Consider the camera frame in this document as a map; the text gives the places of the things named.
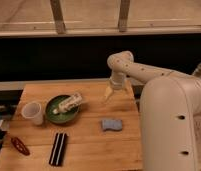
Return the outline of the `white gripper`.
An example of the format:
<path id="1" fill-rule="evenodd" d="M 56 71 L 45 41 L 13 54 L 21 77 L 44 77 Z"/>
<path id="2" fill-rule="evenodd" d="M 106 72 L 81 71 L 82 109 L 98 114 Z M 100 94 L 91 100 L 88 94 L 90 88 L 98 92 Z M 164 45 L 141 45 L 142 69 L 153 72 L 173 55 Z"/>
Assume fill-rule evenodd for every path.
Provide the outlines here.
<path id="1" fill-rule="evenodd" d="M 109 82 L 110 86 L 106 88 L 104 93 L 104 100 L 107 101 L 114 93 L 114 90 L 120 90 L 125 88 L 126 75 L 120 72 L 113 71 L 111 73 Z"/>

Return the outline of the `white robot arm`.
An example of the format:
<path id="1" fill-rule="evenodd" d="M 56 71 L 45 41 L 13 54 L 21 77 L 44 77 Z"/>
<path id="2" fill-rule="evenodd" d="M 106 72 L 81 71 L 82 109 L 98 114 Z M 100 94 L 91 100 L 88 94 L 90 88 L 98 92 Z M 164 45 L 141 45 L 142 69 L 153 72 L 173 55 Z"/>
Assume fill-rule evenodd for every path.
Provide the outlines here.
<path id="1" fill-rule="evenodd" d="M 199 171 L 194 116 L 201 113 L 201 78 L 136 63 L 129 51 L 107 59 L 105 99 L 130 76 L 144 84 L 140 96 L 143 171 Z"/>

